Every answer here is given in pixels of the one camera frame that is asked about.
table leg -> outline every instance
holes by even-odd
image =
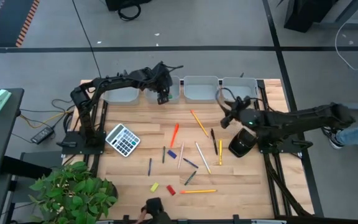
[[[38,179],[43,175],[48,176],[52,170],[50,168],[24,162],[20,159],[4,156],[0,172]]]

wooden tabletop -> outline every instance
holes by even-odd
[[[275,110],[288,111],[281,81],[265,80],[265,86],[269,105]],[[221,166],[218,164],[212,139],[206,137],[190,110],[194,110],[208,133],[213,128],[216,140],[223,140]],[[104,127],[106,132],[109,133],[115,125],[122,123],[140,137],[141,142],[129,157],[121,156],[108,144],[105,146],[105,152],[99,162],[98,177],[112,181],[119,192],[118,202],[110,208],[108,218],[121,220],[123,215],[129,215],[130,219],[137,219],[145,201],[153,197],[162,199],[165,211],[172,219],[230,219],[233,214],[238,214],[240,218],[273,218],[263,155],[257,147],[242,158],[229,152],[227,147],[242,126],[232,121],[227,129],[221,128],[219,122],[223,116],[218,104],[187,104],[183,94],[180,103],[176,105],[150,104],[144,93],[140,93],[139,105],[109,105]],[[77,117],[78,113],[75,112],[73,120]],[[167,154],[165,163],[162,164],[162,148],[166,146],[167,150],[170,149],[176,123],[179,124],[179,130],[171,150],[179,156],[181,144],[184,142],[183,157],[200,167],[187,186],[184,186],[184,183],[195,170],[194,167],[182,161],[178,169],[178,157],[173,159]],[[195,141],[200,145],[212,174],[208,174]],[[152,168],[151,175],[148,176],[150,158]],[[74,161],[82,159],[83,156],[76,156]],[[300,159],[290,154],[281,154],[281,159],[288,189],[306,211],[313,213]],[[151,193],[150,188],[155,182],[160,185]],[[170,195],[167,185],[171,185],[176,191],[174,196]],[[181,190],[203,189],[218,191],[179,194]],[[283,214],[282,196],[278,187],[276,190]]]

yellow pencil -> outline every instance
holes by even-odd
[[[203,129],[205,135],[208,137],[208,133],[205,131],[203,125],[201,124],[201,122],[199,121],[199,119],[197,118],[197,115],[194,113],[193,110],[190,110],[190,112],[192,113],[192,115],[194,116],[194,118],[196,118],[196,121],[198,122],[198,124],[200,125],[201,129]]]
[[[216,192],[216,190],[181,190],[181,194],[189,194],[189,193],[212,193]]]
[[[222,165],[222,139],[219,139],[219,165]]]

calculator display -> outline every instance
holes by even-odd
[[[124,129],[122,125],[118,126],[117,129],[110,135],[108,141],[111,142],[122,129]]]

black floor stripe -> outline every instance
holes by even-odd
[[[274,21],[273,21],[272,13],[270,11],[270,6],[269,6],[269,3],[267,2],[267,0],[262,0],[262,2],[264,4],[268,26],[269,26],[270,33],[271,33],[272,39],[273,39],[273,44],[276,47],[277,60],[278,60],[279,66],[280,66],[282,80],[284,83],[284,90],[285,90],[285,93],[287,94],[288,104],[290,105],[290,110],[295,111],[295,110],[297,110],[296,103],[295,103],[295,97],[293,96],[290,78],[288,76],[287,68],[286,68],[285,62],[284,62],[283,53],[281,51],[280,43],[278,41],[278,36],[277,36],[276,28],[274,26]],[[302,154],[303,154],[302,164],[303,164],[303,168],[305,170],[306,180],[308,182],[308,187],[309,187],[311,201],[313,204],[314,214],[316,214],[319,217],[323,217],[324,216],[323,209],[321,207],[321,201],[320,201],[320,197],[318,195],[316,180],[314,179],[313,169],[311,167],[311,162],[310,162],[310,157],[309,157],[308,151],[305,150]]]
[[[334,52],[335,47],[274,46],[166,46],[166,47],[94,47],[94,52],[170,52],[170,51],[264,51],[264,52]],[[358,52],[358,47],[338,47],[339,51]],[[89,47],[0,48],[0,53],[70,53],[91,52]]]
[[[0,0],[0,47],[16,47],[33,1]]]

